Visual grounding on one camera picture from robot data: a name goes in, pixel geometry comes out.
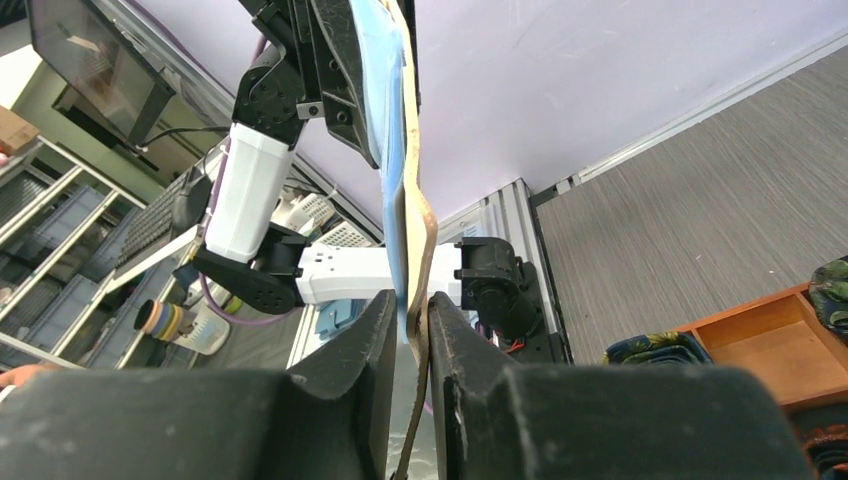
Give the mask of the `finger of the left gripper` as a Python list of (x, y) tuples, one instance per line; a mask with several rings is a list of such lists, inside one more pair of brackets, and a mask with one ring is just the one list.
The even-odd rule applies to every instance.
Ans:
[(378, 162), (369, 149), (363, 66), (351, 3), (311, 0), (308, 6), (326, 128), (376, 169)]

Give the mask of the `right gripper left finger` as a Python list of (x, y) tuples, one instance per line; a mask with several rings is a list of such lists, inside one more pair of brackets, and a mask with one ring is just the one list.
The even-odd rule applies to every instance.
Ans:
[(1, 406), (5, 479), (381, 479), (397, 300), (280, 369), (61, 370)]

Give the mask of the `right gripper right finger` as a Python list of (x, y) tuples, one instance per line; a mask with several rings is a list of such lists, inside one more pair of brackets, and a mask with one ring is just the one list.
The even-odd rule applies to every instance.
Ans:
[(782, 411), (733, 367), (523, 364), (429, 301), (443, 479), (810, 479)]

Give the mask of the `blue card sleeves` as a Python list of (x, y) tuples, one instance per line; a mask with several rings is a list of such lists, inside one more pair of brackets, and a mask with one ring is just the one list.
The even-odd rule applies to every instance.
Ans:
[(379, 1), (351, 3), (363, 67), (364, 113), (368, 147), (379, 164), (384, 245), (398, 297), (398, 339), (407, 344), (407, 258), (402, 219), (402, 174), (406, 156), (400, 27)]

